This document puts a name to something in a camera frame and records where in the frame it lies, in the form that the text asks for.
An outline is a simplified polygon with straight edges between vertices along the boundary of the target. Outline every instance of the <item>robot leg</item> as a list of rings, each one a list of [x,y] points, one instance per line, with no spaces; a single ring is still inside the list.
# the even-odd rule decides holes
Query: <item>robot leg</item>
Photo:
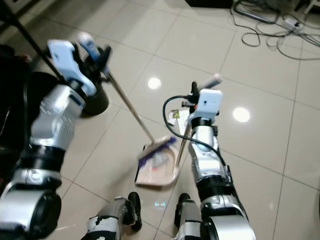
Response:
[[[141,204],[136,192],[131,192],[128,199],[117,197],[90,218],[82,240],[119,240],[123,226],[131,226],[135,232],[142,228]]]
[[[176,205],[174,225],[179,229],[175,240],[200,240],[201,212],[187,193],[182,193]]]

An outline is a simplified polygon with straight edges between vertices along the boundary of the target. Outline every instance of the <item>dustpan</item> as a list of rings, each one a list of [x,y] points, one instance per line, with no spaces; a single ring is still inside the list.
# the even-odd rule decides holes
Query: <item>dustpan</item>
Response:
[[[184,136],[189,135],[191,126],[188,125],[185,129]],[[135,176],[136,185],[146,186],[168,186],[175,182],[180,173],[180,161],[182,153],[185,149],[187,140],[183,139],[179,152],[173,147],[168,146],[161,151],[168,156],[168,160],[157,167],[153,166],[153,160],[149,159],[142,167],[138,167]]]

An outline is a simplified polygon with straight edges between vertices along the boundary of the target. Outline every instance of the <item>metal pole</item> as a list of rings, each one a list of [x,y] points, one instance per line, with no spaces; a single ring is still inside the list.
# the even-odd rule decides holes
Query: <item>metal pole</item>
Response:
[[[137,111],[135,110],[134,106],[131,104],[131,102],[129,101],[129,99],[127,98],[126,94],[124,93],[124,91],[122,90],[122,88],[120,87],[120,85],[118,84],[118,82],[116,81],[116,79],[114,78],[114,76],[111,74],[111,72],[108,71],[108,73],[104,73],[104,75],[106,76],[106,78],[109,80],[109,82],[112,84],[113,88],[115,89],[115,91],[119,94],[119,96],[122,98],[122,100],[124,101],[124,103],[126,104],[126,106],[128,107],[128,109],[131,111],[132,115],[135,117],[135,119],[138,121],[139,125],[141,126],[141,128],[143,129],[143,131],[145,132],[145,134],[149,137],[149,139],[151,140],[152,143],[155,143],[155,139],[154,137],[151,135],[151,133],[149,132],[149,130],[147,129],[146,125],[144,124],[144,122],[141,120],[140,116],[138,115]]]
[[[184,136],[185,136],[185,137],[188,137],[188,136],[189,136],[190,130],[191,130],[191,125],[188,124],[188,125],[186,126],[186,128],[185,128],[185,131],[184,131]],[[186,146],[186,142],[187,142],[186,139],[182,139],[181,146],[180,146],[180,150],[179,150],[179,154],[178,154],[178,157],[177,157],[177,159],[176,159],[176,164],[175,164],[176,167],[179,167],[179,164],[180,164],[180,161],[181,161],[181,157],[182,157],[182,153],[183,153],[183,151],[184,151],[184,149],[185,149],[185,146]]]

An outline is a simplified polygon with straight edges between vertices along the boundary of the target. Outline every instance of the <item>blue broom bristles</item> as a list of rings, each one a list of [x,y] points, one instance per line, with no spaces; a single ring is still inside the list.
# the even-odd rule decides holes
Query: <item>blue broom bristles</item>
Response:
[[[152,159],[153,156],[156,154],[156,153],[159,153],[161,152],[163,149],[168,149],[169,146],[171,146],[172,144],[174,144],[175,142],[177,141],[177,139],[175,137],[170,137],[170,140],[163,144],[162,146],[159,146],[157,149],[155,149],[153,152],[150,152],[148,155],[146,155],[145,157],[139,159],[139,169],[144,167],[146,164],[147,164],[147,161]]]

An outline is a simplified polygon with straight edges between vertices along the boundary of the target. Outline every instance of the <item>black trash can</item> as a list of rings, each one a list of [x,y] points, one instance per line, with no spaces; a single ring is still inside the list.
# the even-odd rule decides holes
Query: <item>black trash can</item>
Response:
[[[85,114],[91,116],[102,114],[109,106],[109,99],[101,82],[97,82],[94,85],[96,93],[94,96],[88,97],[85,100],[85,107],[83,109]]]

